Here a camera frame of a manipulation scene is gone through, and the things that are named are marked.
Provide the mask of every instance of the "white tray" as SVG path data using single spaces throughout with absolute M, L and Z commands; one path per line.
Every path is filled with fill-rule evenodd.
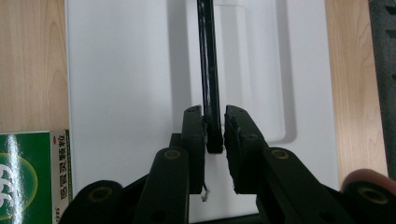
M 69 0 L 66 11 L 74 190 L 126 186 L 202 104 L 196 2 Z M 245 108 L 270 146 L 337 188 L 324 1 L 215 0 L 215 19 L 222 112 Z M 209 199 L 191 196 L 191 222 L 257 213 L 254 196 L 233 193 L 225 153 L 206 168 Z

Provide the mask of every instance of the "rivet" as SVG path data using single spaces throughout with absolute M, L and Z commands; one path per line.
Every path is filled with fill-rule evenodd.
M 93 189 L 88 194 L 88 200 L 92 203 L 101 203 L 107 200 L 111 194 L 113 193 L 113 189 L 108 186 L 101 186 L 96 189 Z
M 272 154 L 275 158 L 280 159 L 280 160 L 286 160 L 286 159 L 289 158 L 289 154 L 288 154 L 286 151 L 280 150 L 280 149 L 274 149 L 274 150 L 272 150 L 272 151 L 271 151 L 271 154 Z
M 163 155 L 168 160 L 175 160 L 175 159 L 179 158 L 181 154 L 177 150 L 170 149 L 170 150 L 165 151 L 165 153 Z
M 358 193 L 372 203 L 386 204 L 389 202 L 388 197 L 376 189 L 360 187 L 358 188 Z

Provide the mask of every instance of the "wooden surface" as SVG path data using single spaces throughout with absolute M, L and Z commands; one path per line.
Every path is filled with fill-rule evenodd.
M 0 132 L 68 128 L 64 0 L 0 1 Z
M 340 179 L 385 174 L 367 0 L 327 0 Z M 0 133 L 68 128 L 64 0 L 0 1 Z
M 327 0 L 340 180 L 360 168 L 388 175 L 368 1 Z

